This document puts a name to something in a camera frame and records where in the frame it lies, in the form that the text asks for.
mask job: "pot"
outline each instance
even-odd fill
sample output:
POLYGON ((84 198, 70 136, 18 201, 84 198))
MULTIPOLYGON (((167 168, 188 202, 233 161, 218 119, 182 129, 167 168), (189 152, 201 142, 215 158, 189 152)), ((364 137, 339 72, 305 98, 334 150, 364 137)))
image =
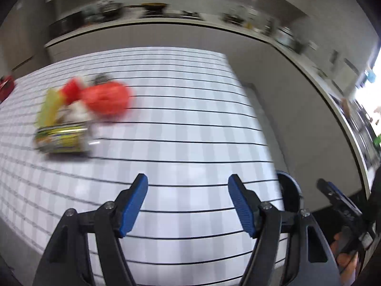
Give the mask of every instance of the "pot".
POLYGON ((109 2, 99 5, 99 11, 105 18, 114 18, 121 15, 123 5, 117 2, 109 2))
POLYGON ((127 7, 143 7, 145 10, 149 12, 162 12, 164 8, 166 8, 168 4, 166 3, 142 3, 140 5, 130 5, 127 7))
POLYGON ((294 36, 292 35, 290 28, 286 26, 279 27, 276 30, 274 39, 286 47, 292 48, 294 46, 294 36))

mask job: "metal bolt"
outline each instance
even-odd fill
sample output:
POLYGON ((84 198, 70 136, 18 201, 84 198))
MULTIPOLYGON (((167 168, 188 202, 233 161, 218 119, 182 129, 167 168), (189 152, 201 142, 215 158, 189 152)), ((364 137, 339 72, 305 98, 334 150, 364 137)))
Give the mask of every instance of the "metal bolt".
POLYGON ((70 217, 70 216, 73 216, 74 213, 75 213, 75 209, 67 209, 65 212, 65 215, 70 217))
POLYGON ((309 215, 311 215, 311 213, 307 209, 301 209, 300 215, 302 215, 303 217, 308 217, 309 215))
POLYGON ((270 202, 265 201, 261 203, 261 208, 264 210, 269 210, 272 208, 272 205, 270 202))
POLYGON ((113 201, 107 201, 105 204, 104 204, 104 208, 106 210, 111 210, 114 208, 114 205, 115 203, 113 201))

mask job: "white table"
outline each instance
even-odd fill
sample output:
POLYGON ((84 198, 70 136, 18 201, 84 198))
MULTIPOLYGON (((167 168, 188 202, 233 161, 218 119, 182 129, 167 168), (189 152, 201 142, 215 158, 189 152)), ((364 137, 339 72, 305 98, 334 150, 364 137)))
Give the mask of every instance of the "white table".
MULTIPOLYGON (((43 252, 69 207, 96 209, 129 188, 149 188, 135 226, 121 240, 139 285, 235 285, 255 240, 242 231, 227 190, 237 173, 261 200, 282 208, 261 127, 224 55, 144 47, 75 57, 18 79, 0 105, 0 212, 43 252), (33 147, 48 87, 77 74, 109 73, 134 92, 115 123, 96 123, 100 144, 87 160, 55 160, 33 147)), ((277 266, 283 263, 281 236, 277 266)), ((89 237, 96 280, 102 272, 89 237)))

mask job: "finger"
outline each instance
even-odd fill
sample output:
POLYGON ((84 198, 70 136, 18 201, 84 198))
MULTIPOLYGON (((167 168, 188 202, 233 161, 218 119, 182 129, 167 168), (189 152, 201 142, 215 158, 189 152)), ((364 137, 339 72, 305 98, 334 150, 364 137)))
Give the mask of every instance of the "finger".
POLYGON ((344 271, 340 274, 340 281, 342 284, 346 283, 352 277, 356 270, 358 260, 359 253, 356 253, 353 259, 348 254, 340 254, 338 256, 338 264, 345 267, 344 271))
POLYGON ((330 248, 331 248, 332 254, 334 255, 336 254, 338 245, 339 245, 338 241, 334 241, 333 243, 331 243, 330 248))
POLYGON ((336 240, 336 241, 338 241, 338 240, 340 240, 340 237, 342 236, 342 232, 339 232, 339 233, 337 233, 337 234, 335 234, 334 236, 333 236, 333 238, 336 240))

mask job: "kitchen counter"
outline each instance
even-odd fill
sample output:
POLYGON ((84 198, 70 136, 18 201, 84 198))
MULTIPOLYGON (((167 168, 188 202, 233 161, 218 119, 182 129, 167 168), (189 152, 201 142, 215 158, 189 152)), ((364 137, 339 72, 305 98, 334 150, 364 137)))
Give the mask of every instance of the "kitchen counter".
MULTIPOLYGON (((185 48, 128 48, 64 60, 17 80, 0 105, 0 213, 42 253, 69 207, 94 210, 129 188, 149 188, 132 232, 121 240, 140 285, 236 285, 255 244, 227 190, 239 174, 261 200, 282 209, 271 156, 253 108, 224 55, 185 48), (95 123, 89 158, 34 149, 34 122, 49 87, 83 72, 109 73, 133 90, 116 122, 95 123)), ((281 235, 277 266, 284 262, 281 235)), ((94 235, 91 263, 102 272, 94 235)))
MULTIPOLYGON (((201 48, 208 50, 210 49, 225 53, 228 56, 229 63, 231 64, 233 70, 237 74, 238 79, 242 83, 247 84, 253 82, 253 79, 250 79, 249 74, 253 73, 253 71, 256 72, 256 70, 262 68, 262 65, 258 63, 258 61, 263 59, 262 56, 264 55, 260 54, 260 52, 264 52, 264 47, 259 46, 257 44, 270 45, 273 49, 275 49, 283 57, 285 57, 289 61, 289 63, 291 63, 304 76, 304 78, 314 87, 315 94, 318 94, 324 101, 325 105, 328 106, 328 108, 330 109, 331 114, 329 115, 333 115, 335 117, 336 122, 339 124, 342 133, 348 142, 348 145, 351 149, 351 154, 353 154, 355 158, 355 163, 360 176, 361 185, 363 186, 362 188, 366 196, 369 196, 369 179, 365 161, 361 154, 361 150, 350 126, 348 125, 348 122, 346 121, 342 112, 330 96, 333 95, 337 98, 340 98, 340 92, 337 91, 337 89, 333 85, 330 85, 330 80, 323 80, 321 77, 317 75, 317 69, 313 67, 313 63, 311 63, 311 61, 309 61, 305 56, 296 54, 295 52, 277 43, 272 38, 269 38, 267 36, 264 36, 262 34, 256 33, 243 27, 235 26, 232 24, 226 24, 220 20, 219 16, 216 15, 201 14, 205 21, 177 18, 142 19, 139 18, 140 15, 141 12, 131 12, 125 14, 123 18, 119 20, 80 28, 78 30, 75 30, 71 33, 68 33, 64 36, 50 41, 46 44, 46 47, 49 50, 53 47, 60 46, 60 44, 62 43, 71 41, 70 44, 68 43, 66 46, 62 46, 62 48, 58 49, 58 51, 70 50, 70 48, 77 46, 77 39, 79 39, 78 37, 81 36, 88 36, 87 40, 84 40, 84 44, 85 46, 91 47, 92 43, 94 43, 94 40, 91 41, 90 38, 92 32, 103 32, 102 35, 97 35, 96 37, 98 40, 101 41, 100 38, 102 38, 102 36, 105 36, 105 33, 109 28, 118 29, 119 27, 122 29, 124 27, 134 27, 134 30, 128 31, 115 30, 115 34, 118 36, 115 37, 115 40, 112 41, 112 45, 110 46, 118 46, 120 42, 118 38, 125 36, 127 37, 129 33, 131 33, 130 42, 132 44, 132 47, 136 46, 136 44, 139 45, 140 42, 142 42, 145 46, 148 46, 151 43, 155 43, 156 41, 160 42, 160 40, 158 41, 159 38, 155 36, 155 33, 167 34, 165 35, 166 40, 162 42, 163 44, 169 44, 170 46, 177 46, 178 44, 180 44, 180 46, 183 47, 187 46, 190 48, 201 48), (219 37, 215 37, 215 33, 213 32, 205 33, 206 30, 210 31, 213 29, 220 31, 219 37), (198 31, 200 31, 199 33, 201 34, 201 40, 200 37, 197 35, 198 31), (229 35, 226 34, 226 32, 232 33, 231 37, 229 37, 229 35), (253 45, 250 46, 256 46, 258 48, 249 48, 249 42, 243 41, 242 38, 233 38, 234 35, 245 36, 252 40, 255 40, 256 42, 252 42, 253 45)), ((273 67, 270 62, 268 62, 266 65, 269 68, 273 67)), ((261 71, 261 76, 263 76, 263 78, 267 77, 265 70, 261 71)), ((258 86, 261 85, 261 83, 254 83, 254 85, 258 86)), ((259 97, 261 97, 261 94, 266 95, 266 93, 264 93, 263 91, 260 91, 259 94, 259 97)), ((354 187, 351 188, 350 192, 355 192, 354 187)))

